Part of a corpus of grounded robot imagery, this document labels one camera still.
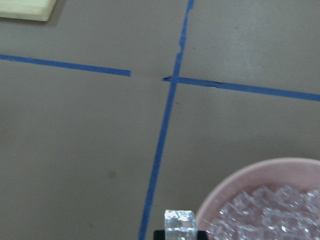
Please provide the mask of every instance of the bowl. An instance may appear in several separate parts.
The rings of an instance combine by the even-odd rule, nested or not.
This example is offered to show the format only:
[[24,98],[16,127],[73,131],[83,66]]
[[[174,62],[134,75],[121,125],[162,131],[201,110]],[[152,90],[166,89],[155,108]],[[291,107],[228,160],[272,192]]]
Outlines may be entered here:
[[251,194],[261,186],[272,191],[289,185],[306,192],[320,189],[320,161],[307,158],[276,158],[242,168],[222,181],[204,200],[196,214],[199,230],[209,229],[226,202],[245,191]]

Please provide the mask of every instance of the vertical blue tape strip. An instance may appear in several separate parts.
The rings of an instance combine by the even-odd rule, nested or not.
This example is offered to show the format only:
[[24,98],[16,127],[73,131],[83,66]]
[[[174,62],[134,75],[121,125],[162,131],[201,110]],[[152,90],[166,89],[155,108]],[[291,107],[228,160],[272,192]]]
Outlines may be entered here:
[[[187,40],[188,17],[189,17],[190,10],[193,8],[193,5],[194,5],[194,0],[189,0],[186,8],[186,13],[184,16],[181,35],[180,35],[180,42],[179,42],[180,52],[176,55],[174,69],[173,69],[173,76],[175,77],[178,77],[180,73],[180,68],[181,68],[186,40]],[[173,102],[176,94],[176,89],[177,89],[177,83],[171,82],[168,97],[167,97],[166,107],[164,111],[164,116],[162,120],[159,140],[158,140],[154,162],[152,166],[149,186],[148,186],[148,190],[145,198],[142,220],[141,220],[139,236],[138,236],[139,240],[145,240],[146,234],[147,234],[148,223],[149,223],[149,218],[151,214],[152,204],[154,201],[155,190],[156,190],[156,185],[158,181],[158,175],[159,175],[162,155],[165,147],[167,131],[169,126],[169,119],[170,119],[171,110],[172,110],[172,106],[173,106]]]
[[193,78],[187,78],[187,77],[166,77],[163,80],[167,82],[172,82],[172,83],[189,84],[189,85],[196,85],[196,86],[203,86],[203,87],[215,87],[219,89],[320,102],[320,94],[300,92],[300,91],[288,91],[288,90],[281,90],[281,89],[268,88],[268,87],[208,81],[208,80],[193,79]]
[[31,57],[0,54],[0,60],[21,62],[21,63],[27,63],[27,64],[45,65],[45,66],[65,68],[65,69],[83,70],[83,71],[103,73],[103,74],[114,74],[114,75],[127,76],[127,77],[131,76],[131,71],[129,70],[122,70],[122,69],[109,68],[109,67],[103,67],[103,66],[83,65],[83,64],[76,64],[76,63],[63,62],[63,61],[43,60],[43,59],[37,59],[37,58],[31,58]]

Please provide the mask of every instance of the pink bowl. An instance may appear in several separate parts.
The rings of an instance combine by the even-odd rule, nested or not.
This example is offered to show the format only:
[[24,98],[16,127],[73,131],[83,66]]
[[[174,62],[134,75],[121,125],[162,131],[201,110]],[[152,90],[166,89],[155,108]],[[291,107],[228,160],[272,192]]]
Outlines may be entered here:
[[209,229],[219,210],[236,195],[266,186],[275,191],[289,185],[301,192],[320,189],[320,161],[306,158],[277,158],[249,165],[221,182],[205,199],[196,214],[199,230]]

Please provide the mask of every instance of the blue tape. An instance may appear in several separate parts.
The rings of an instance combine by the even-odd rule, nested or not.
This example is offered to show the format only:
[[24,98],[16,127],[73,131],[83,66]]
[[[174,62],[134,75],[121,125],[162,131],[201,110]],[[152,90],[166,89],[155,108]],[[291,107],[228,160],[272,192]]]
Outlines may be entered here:
[[108,67],[102,67],[102,66],[83,65],[83,64],[76,64],[76,63],[69,63],[69,62],[62,62],[62,61],[50,61],[50,60],[43,60],[43,59],[37,59],[37,58],[31,58],[31,57],[0,54],[0,60],[21,62],[21,63],[27,63],[27,64],[46,65],[46,66],[65,68],[65,69],[76,69],[76,70],[90,71],[90,72],[103,73],[103,74],[114,74],[114,75],[127,76],[127,77],[131,76],[131,71],[129,70],[108,68]]
[[[184,50],[185,50],[185,45],[186,45],[186,40],[187,40],[188,17],[189,17],[190,10],[193,8],[193,5],[194,5],[194,0],[189,0],[188,4],[187,4],[185,16],[184,16],[181,35],[180,35],[180,42],[179,42],[180,52],[176,55],[175,64],[174,64],[174,68],[173,68],[173,76],[175,76],[175,77],[178,77],[179,73],[180,73],[181,63],[182,63],[182,59],[184,56]],[[161,130],[160,130],[159,140],[158,140],[158,144],[156,147],[156,152],[155,152],[154,162],[153,162],[153,166],[152,166],[152,172],[151,172],[151,177],[150,177],[150,181],[149,181],[149,186],[148,186],[148,190],[147,190],[147,194],[146,194],[146,198],[145,198],[142,220],[141,220],[139,236],[138,236],[139,240],[146,239],[149,218],[150,218],[150,213],[151,213],[151,209],[152,209],[152,204],[154,201],[155,190],[156,190],[156,186],[157,186],[158,175],[159,175],[159,170],[160,170],[160,166],[161,166],[162,155],[164,152],[167,131],[168,131],[168,126],[169,126],[169,119],[170,119],[172,106],[173,106],[173,102],[174,102],[174,98],[175,98],[175,94],[176,94],[176,89],[177,89],[177,83],[171,82],[169,94],[168,94],[167,101],[166,101],[164,116],[163,116],[163,120],[162,120],[162,126],[161,126]]]
[[281,90],[281,89],[268,88],[268,87],[224,83],[224,82],[208,81],[208,80],[202,80],[202,79],[193,79],[193,78],[187,78],[187,77],[165,77],[163,80],[166,82],[172,82],[172,83],[189,84],[189,85],[196,85],[196,86],[203,86],[203,87],[215,87],[219,89],[320,102],[320,94],[300,92],[300,91],[288,91],[288,90]]

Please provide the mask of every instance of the wooden board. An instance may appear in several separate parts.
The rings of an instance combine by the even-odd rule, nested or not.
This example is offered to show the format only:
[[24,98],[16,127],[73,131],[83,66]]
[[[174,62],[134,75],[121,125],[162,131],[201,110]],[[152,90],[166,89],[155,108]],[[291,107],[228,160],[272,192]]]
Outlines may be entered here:
[[57,0],[0,0],[0,17],[47,22]]

